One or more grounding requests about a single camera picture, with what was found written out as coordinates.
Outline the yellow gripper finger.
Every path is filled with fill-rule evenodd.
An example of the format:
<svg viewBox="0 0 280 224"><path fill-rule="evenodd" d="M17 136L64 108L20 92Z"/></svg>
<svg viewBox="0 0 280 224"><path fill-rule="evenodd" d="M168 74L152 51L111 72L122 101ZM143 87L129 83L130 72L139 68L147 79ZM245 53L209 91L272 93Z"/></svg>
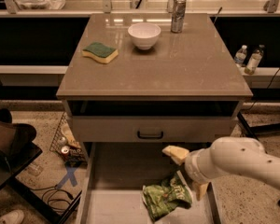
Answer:
<svg viewBox="0 0 280 224"><path fill-rule="evenodd" d="M182 147L177 146L167 146L162 150L162 153L170 157L175 164L181 165L185 162L189 151Z"/></svg>
<svg viewBox="0 0 280 224"><path fill-rule="evenodd" d="M196 199L200 201L207 192L208 183L199 184L197 182L193 182L193 187L196 192Z"/></svg>

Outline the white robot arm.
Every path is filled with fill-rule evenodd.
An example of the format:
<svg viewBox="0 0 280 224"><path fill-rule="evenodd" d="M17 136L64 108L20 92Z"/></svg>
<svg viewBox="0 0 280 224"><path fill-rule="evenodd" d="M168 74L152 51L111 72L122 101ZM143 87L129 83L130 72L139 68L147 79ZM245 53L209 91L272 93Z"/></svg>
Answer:
<svg viewBox="0 0 280 224"><path fill-rule="evenodd" d="M267 154L255 138L225 136L190 147L169 144L162 153L184 166L198 201L212 180L227 175L249 177L280 190L280 158Z"/></svg>

